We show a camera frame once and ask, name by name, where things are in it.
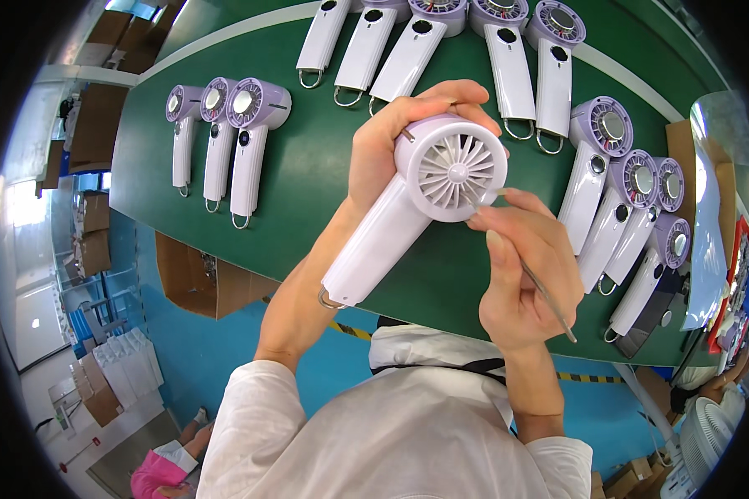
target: person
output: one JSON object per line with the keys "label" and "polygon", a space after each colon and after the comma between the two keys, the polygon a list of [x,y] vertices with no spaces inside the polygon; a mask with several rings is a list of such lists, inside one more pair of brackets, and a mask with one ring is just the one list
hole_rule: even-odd
{"label": "person", "polygon": [[481,207],[467,222],[486,233],[490,282],[479,318],[492,343],[381,328],[372,378],[309,421],[297,393],[300,357],[335,314],[317,300],[320,281],[395,174],[394,140],[410,122],[443,113],[499,135],[480,107],[488,98],[476,82],[442,82],[397,98],[356,131],[347,198],[269,303],[254,360],[230,375],[198,498],[589,497],[592,450],[565,436],[544,344],[563,330],[519,259],[569,325],[583,287],[565,229],[531,193],[503,190],[512,206]]}
{"label": "person", "polygon": [[211,439],[213,423],[208,423],[208,411],[200,407],[183,433],[168,444],[148,451],[144,462],[133,472],[130,488],[135,499],[162,499],[195,495],[195,484],[189,474],[197,467],[197,457]]}

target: hand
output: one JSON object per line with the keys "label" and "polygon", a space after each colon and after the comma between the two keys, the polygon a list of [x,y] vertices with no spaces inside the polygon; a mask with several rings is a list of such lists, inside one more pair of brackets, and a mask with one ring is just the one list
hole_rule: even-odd
{"label": "hand", "polygon": [[400,96],[364,123],[352,137],[349,198],[360,215],[366,214],[397,173],[394,140],[409,123],[442,113],[458,114],[488,128],[502,131],[480,104],[488,91],[471,80],[441,82],[417,97]]}
{"label": "hand", "polygon": [[480,323],[506,356],[563,333],[544,296],[521,269],[521,257],[546,285],[569,326],[583,287],[569,236],[532,193],[506,189],[508,208],[480,207],[466,223],[487,231],[491,282],[480,300]]}

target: white shirt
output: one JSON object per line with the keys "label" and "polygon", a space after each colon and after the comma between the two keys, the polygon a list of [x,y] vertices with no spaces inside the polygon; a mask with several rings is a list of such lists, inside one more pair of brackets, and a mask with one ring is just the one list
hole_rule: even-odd
{"label": "white shirt", "polygon": [[523,445],[505,386],[445,367],[384,371],[308,422],[288,368],[237,368],[216,416],[198,499],[588,498],[589,445]]}

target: fingernail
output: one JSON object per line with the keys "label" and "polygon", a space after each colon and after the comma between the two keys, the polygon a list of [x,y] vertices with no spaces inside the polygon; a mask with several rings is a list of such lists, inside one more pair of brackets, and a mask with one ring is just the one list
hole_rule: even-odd
{"label": "fingernail", "polygon": [[505,243],[502,241],[502,236],[488,229],[486,231],[486,245],[491,255],[491,261],[495,264],[501,264],[505,260]]}

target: white handheld fan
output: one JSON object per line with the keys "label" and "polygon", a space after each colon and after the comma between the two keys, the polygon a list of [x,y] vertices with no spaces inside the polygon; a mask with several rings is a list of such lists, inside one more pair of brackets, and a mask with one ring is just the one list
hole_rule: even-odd
{"label": "white handheld fan", "polygon": [[328,308],[363,301],[431,220],[467,220],[472,204],[494,202],[507,177],[497,136],[453,114],[411,123],[394,145],[397,173],[322,278]]}
{"label": "white handheld fan", "polygon": [[442,38],[466,28],[466,0],[409,0],[414,15],[399,35],[386,64],[369,91],[369,114],[375,99],[391,102],[410,95]]}
{"label": "white handheld fan", "polygon": [[597,212],[608,163],[632,148],[632,122],[618,101],[603,95],[574,108],[569,130],[577,155],[558,220],[566,227],[574,254],[580,254]]}
{"label": "white handheld fan", "polygon": [[[363,12],[335,77],[333,101],[345,108],[357,104],[363,93],[369,90],[391,28],[410,17],[408,0],[363,0],[363,5]],[[352,102],[341,103],[341,89],[357,91],[358,96]]]}
{"label": "white handheld fan", "polygon": [[[228,168],[236,129],[228,123],[225,106],[228,104],[228,94],[236,83],[237,80],[216,77],[205,87],[200,100],[200,116],[211,123],[203,183],[205,209],[209,213],[216,213],[220,209],[222,198],[228,190]],[[212,210],[208,207],[209,201],[216,202],[216,207]]]}
{"label": "white handheld fan", "polygon": [[[258,184],[267,134],[288,118],[291,94],[281,86],[244,78],[230,91],[228,102],[228,121],[240,129],[230,186],[230,217],[234,227],[246,228],[258,207]],[[236,215],[245,219],[241,227],[236,225]]]}
{"label": "white handheld fan", "polygon": [[[570,7],[542,0],[525,29],[529,45],[538,51],[538,86],[535,92],[535,140],[541,151],[558,154],[569,136],[572,105],[572,49],[585,40],[585,24]],[[541,132],[555,135],[558,149],[541,144]]]}
{"label": "white handheld fan", "polygon": [[[626,336],[655,291],[665,267],[679,268],[685,262],[690,246],[691,229],[688,222],[671,213],[661,213],[646,241],[647,250],[638,273],[610,316],[610,328],[605,332],[606,342],[612,343],[618,336]],[[608,339],[611,330],[617,336]]]}
{"label": "white handheld fan", "polygon": [[167,121],[175,122],[172,187],[177,187],[183,197],[188,196],[188,185],[191,183],[191,145],[194,144],[194,122],[202,119],[199,105],[202,94],[201,87],[177,85],[167,98]]}
{"label": "white handheld fan", "polygon": [[[300,85],[306,89],[315,89],[322,81],[324,70],[330,64],[336,40],[339,39],[341,26],[350,11],[351,0],[325,0],[316,10],[314,20],[310,22],[308,34],[305,35],[303,49],[297,58],[297,69]],[[306,85],[303,73],[317,73],[316,83]]]}
{"label": "white handheld fan", "polygon": [[610,254],[616,249],[633,209],[647,209],[657,201],[657,168],[652,157],[633,149],[610,161],[605,193],[585,243],[577,257],[586,293],[596,285]]}
{"label": "white handheld fan", "polygon": [[[532,137],[535,130],[533,83],[529,80],[524,44],[519,34],[519,25],[528,13],[526,0],[473,0],[469,7],[469,25],[488,45],[499,116],[505,131],[520,141]],[[529,134],[513,133],[510,120],[527,121]]]}

